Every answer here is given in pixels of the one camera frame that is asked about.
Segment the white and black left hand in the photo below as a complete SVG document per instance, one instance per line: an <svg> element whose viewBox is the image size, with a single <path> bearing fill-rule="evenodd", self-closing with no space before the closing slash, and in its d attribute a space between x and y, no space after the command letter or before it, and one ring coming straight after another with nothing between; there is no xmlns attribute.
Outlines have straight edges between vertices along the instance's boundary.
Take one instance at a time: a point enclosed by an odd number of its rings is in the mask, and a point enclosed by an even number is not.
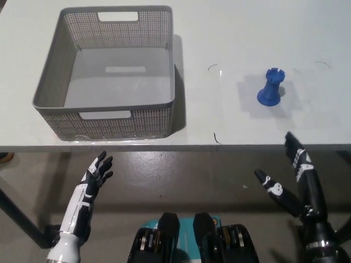
<svg viewBox="0 0 351 263"><path fill-rule="evenodd" d="M97 156L75 187L61 223L60 232L69 233L86 242L91 231L94 201L105 181L112 177L113 157L106 151Z"/></svg>

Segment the black and white right hand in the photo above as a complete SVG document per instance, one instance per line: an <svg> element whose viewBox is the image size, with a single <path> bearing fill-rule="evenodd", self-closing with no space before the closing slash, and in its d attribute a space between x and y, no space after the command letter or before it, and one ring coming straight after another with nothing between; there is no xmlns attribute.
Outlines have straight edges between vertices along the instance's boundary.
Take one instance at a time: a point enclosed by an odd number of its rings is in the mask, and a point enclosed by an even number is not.
<svg viewBox="0 0 351 263"><path fill-rule="evenodd" d="M302 221L326 221L327 205L318 172L305 147L290 131L285 135L285 153L295 172L299 196L261 169L254 171L255 176L270 198L293 217Z"/></svg>

